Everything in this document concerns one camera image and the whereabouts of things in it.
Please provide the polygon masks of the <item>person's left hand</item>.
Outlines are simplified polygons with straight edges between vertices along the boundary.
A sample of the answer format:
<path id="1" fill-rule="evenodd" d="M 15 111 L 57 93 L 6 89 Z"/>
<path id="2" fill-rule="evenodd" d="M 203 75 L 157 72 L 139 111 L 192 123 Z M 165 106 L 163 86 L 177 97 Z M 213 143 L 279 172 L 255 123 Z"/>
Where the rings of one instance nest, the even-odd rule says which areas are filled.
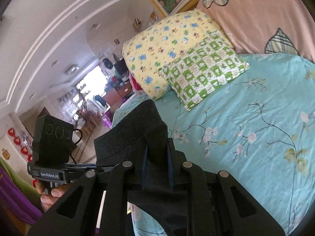
<path id="1" fill-rule="evenodd" d="M 44 212 L 49 210 L 65 193 L 69 190 L 73 184 L 62 184 L 51 190 L 51 193 L 45 193 L 46 188 L 41 181 L 37 181 L 36 190 L 41 195 L 41 207 Z"/>

